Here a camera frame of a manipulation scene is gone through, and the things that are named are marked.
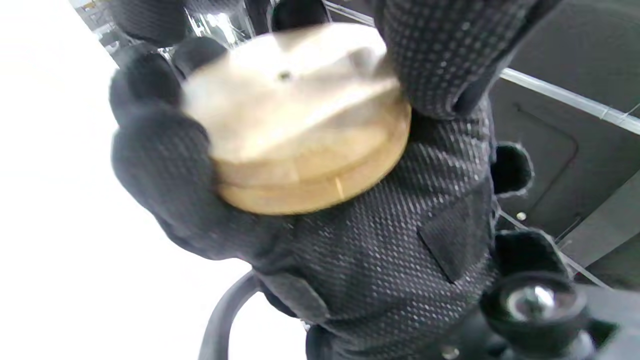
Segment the person's left hand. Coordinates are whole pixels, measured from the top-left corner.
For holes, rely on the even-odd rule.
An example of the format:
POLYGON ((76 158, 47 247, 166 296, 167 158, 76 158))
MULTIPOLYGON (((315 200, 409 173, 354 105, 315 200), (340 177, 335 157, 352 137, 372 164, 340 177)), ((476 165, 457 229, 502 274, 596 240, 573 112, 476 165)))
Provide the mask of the person's left hand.
POLYGON ((566 274, 546 234, 496 233, 498 196, 523 191, 530 158, 499 145, 488 96, 519 45, 558 0, 368 0, 412 105, 401 160, 349 202, 297 216, 249 214, 214 191, 210 140, 179 110, 179 78, 224 48, 185 40, 187 0, 114 0, 149 46, 132 48, 109 102, 116 177, 190 253, 253 268, 267 300, 311 325, 313 360, 418 360, 503 275, 566 274))

